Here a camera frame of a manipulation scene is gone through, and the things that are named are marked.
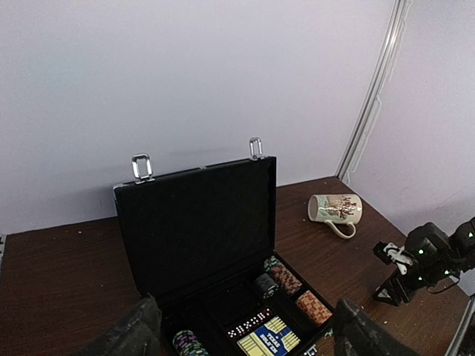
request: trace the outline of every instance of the poker chip case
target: poker chip case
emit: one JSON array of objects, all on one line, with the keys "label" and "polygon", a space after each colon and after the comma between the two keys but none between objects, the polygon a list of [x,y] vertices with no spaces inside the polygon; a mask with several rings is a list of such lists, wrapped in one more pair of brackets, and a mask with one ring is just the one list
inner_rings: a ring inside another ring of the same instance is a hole
[{"label": "poker chip case", "polygon": [[[259,139],[250,148],[249,159],[156,177],[136,155],[136,180],[114,187],[137,289],[161,309],[173,355],[314,355],[330,328],[332,306],[274,251],[276,158]],[[308,294],[324,319],[302,304]],[[182,334],[206,351],[178,348]]]}]

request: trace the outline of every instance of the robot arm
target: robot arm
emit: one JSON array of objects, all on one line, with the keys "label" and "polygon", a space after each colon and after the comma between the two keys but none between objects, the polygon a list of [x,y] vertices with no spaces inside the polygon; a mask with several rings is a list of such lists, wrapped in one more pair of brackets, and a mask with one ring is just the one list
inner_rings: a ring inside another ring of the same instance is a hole
[{"label": "robot arm", "polygon": [[420,288],[437,294],[429,288],[447,277],[459,279],[461,272],[475,268],[475,218],[461,224],[450,237],[428,222],[411,231],[402,248],[380,242],[373,252],[384,263],[398,266],[373,295],[375,300],[400,306],[409,303]]}]

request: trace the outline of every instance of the white wall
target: white wall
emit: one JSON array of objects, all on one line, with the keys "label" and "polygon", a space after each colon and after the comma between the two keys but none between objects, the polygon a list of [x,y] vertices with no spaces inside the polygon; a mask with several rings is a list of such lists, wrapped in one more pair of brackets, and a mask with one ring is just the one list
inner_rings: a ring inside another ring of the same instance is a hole
[{"label": "white wall", "polygon": [[141,151],[159,174],[258,135],[280,185],[333,175],[392,6],[4,0],[0,232],[114,215]]},{"label": "white wall", "polygon": [[[475,216],[475,2],[415,1],[350,186],[404,233]],[[475,274],[463,289],[475,292]]]}]

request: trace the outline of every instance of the printed design on mug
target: printed design on mug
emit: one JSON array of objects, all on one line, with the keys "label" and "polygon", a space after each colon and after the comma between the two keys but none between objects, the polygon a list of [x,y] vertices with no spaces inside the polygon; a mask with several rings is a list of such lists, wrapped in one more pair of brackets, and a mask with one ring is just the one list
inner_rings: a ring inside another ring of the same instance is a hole
[{"label": "printed design on mug", "polygon": [[326,213],[333,217],[345,220],[350,215],[355,214],[358,203],[351,202],[351,197],[345,195],[327,195],[325,197],[324,209]]}]

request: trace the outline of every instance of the open black case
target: open black case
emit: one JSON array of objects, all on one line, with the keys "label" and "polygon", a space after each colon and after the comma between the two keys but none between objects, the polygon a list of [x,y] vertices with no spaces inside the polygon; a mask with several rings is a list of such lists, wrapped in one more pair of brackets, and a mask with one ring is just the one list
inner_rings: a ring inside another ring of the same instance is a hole
[{"label": "open black case", "polygon": [[[158,177],[152,176],[148,155],[132,159],[136,181],[114,193],[135,283],[142,296],[157,301],[170,345],[177,332],[188,329],[211,356],[314,355],[330,320],[317,326],[295,301],[311,291],[333,308],[275,253],[276,158],[262,156],[259,139],[250,148],[250,159]],[[264,299],[253,287],[272,255],[302,282],[295,295],[278,289]],[[279,316],[300,340],[288,353],[247,354],[229,336],[264,310]]]}]

